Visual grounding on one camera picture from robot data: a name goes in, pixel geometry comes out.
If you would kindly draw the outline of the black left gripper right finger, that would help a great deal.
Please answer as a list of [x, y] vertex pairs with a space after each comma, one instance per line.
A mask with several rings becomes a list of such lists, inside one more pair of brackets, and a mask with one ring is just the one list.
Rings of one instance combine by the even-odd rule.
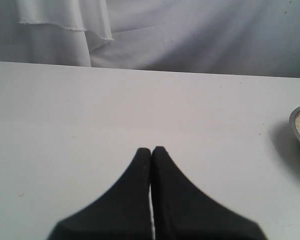
[[163, 146], [151, 156], [151, 199], [158, 240], [265, 240], [257, 223], [199, 190]]

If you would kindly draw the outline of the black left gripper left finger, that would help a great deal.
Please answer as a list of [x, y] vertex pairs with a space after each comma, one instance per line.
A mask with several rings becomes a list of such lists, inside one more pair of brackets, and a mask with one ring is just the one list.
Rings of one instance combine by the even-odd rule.
[[50, 240], [151, 239], [151, 151], [139, 148], [116, 183], [96, 201], [59, 221]]

